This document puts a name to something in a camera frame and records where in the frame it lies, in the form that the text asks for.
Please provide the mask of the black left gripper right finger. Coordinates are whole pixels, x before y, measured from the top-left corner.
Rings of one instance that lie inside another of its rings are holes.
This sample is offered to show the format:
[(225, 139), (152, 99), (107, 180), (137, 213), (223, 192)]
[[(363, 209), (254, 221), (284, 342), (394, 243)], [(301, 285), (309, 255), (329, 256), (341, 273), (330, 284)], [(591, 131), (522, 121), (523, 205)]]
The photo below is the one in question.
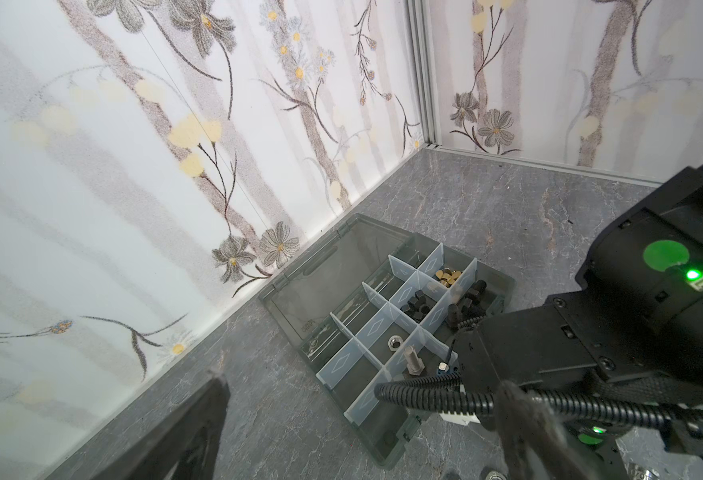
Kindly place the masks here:
[(587, 455), (569, 446), (549, 405), (504, 381), (495, 390), (495, 423), (509, 479), (599, 479)]

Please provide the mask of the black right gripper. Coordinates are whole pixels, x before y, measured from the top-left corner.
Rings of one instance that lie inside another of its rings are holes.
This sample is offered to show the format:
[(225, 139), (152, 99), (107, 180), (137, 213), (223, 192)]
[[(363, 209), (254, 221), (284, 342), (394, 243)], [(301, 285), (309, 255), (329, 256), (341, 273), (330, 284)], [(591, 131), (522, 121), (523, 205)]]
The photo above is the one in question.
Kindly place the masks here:
[(489, 395), (509, 381), (559, 407), (569, 446), (605, 479), (625, 479), (617, 438), (627, 423), (633, 308), (625, 296), (583, 290), (542, 306), (477, 320), (457, 332), (465, 390)]

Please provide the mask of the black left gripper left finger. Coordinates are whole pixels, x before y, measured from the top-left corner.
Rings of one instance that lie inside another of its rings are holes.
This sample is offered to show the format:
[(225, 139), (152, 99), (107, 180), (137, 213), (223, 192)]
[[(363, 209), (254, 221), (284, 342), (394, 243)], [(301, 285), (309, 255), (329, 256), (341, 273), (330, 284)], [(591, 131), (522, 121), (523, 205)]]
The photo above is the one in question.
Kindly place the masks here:
[(214, 375), (98, 479), (212, 479), (231, 390)]

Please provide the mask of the black hex bolt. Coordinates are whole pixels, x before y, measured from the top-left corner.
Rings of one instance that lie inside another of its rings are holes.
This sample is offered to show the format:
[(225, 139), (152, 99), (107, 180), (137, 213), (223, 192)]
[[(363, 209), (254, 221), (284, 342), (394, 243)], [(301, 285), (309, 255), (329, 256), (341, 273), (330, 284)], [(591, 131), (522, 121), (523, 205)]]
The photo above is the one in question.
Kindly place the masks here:
[(461, 312), (461, 309), (459, 309), (459, 306), (457, 306), (457, 304), (449, 304), (449, 308), (447, 308), (447, 318), (445, 318), (445, 323), (447, 323), (447, 326), (449, 326), (451, 330), (457, 331), (461, 328), (467, 328), (475, 324), (475, 322), (477, 322), (477, 320), (475, 320), (475, 317), (465, 318), (465, 316), (463, 316), (463, 312)]
[(469, 299), (473, 304), (480, 304), (485, 297), (485, 292), (487, 292), (487, 282), (485, 282), (485, 280), (477, 280), (477, 282), (465, 292), (465, 298)]

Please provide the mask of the brass wing nut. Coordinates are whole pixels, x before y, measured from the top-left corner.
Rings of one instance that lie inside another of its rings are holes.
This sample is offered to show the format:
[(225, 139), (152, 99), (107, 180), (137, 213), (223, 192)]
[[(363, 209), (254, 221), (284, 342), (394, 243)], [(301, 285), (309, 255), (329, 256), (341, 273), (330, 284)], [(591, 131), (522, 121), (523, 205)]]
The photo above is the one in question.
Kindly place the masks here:
[(441, 283), (441, 285), (450, 288), (459, 280), (461, 277), (461, 270), (453, 270), (453, 269), (443, 269), (443, 270), (437, 270), (435, 272), (435, 279), (437, 279), (437, 282)]

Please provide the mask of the silver hex bolt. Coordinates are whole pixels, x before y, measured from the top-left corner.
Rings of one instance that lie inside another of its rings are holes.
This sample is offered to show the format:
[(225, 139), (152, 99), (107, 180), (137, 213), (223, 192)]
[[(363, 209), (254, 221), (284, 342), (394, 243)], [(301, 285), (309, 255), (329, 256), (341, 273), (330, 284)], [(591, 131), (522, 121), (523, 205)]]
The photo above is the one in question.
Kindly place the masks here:
[(403, 352), (403, 358), (405, 358), (405, 366), (407, 366), (409, 376), (419, 377), (425, 373), (425, 363), (423, 363), (423, 359), (419, 357), (419, 353), (417, 353), (415, 347), (407, 346)]

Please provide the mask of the black nut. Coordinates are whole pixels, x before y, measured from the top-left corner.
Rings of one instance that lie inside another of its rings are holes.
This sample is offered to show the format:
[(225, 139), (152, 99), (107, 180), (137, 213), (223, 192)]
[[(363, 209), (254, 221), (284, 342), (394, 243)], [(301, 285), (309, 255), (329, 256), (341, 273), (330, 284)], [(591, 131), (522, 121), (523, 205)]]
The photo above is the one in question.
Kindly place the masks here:
[(427, 296), (425, 292), (417, 290), (403, 306), (401, 312), (413, 319), (417, 323), (421, 323), (435, 306), (435, 301)]

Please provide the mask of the silver hex nut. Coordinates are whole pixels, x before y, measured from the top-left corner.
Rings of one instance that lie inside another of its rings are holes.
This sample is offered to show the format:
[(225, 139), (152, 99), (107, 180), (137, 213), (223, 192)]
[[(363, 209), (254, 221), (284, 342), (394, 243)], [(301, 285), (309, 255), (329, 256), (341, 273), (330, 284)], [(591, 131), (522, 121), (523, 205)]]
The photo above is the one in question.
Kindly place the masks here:
[(399, 335), (393, 335), (387, 340), (387, 347), (391, 352), (397, 352), (399, 348), (403, 345), (403, 338)]

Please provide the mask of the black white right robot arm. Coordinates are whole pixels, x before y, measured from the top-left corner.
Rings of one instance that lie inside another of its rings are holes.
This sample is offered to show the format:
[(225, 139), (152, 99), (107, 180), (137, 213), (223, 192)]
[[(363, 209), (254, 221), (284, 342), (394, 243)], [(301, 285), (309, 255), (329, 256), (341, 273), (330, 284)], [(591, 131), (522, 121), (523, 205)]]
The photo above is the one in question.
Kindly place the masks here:
[(577, 290), (477, 322), (455, 352), (461, 386), (431, 398), (447, 412), (491, 417), (509, 383), (583, 434), (648, 427), (703, 462), (703, 165), (609, 224)]

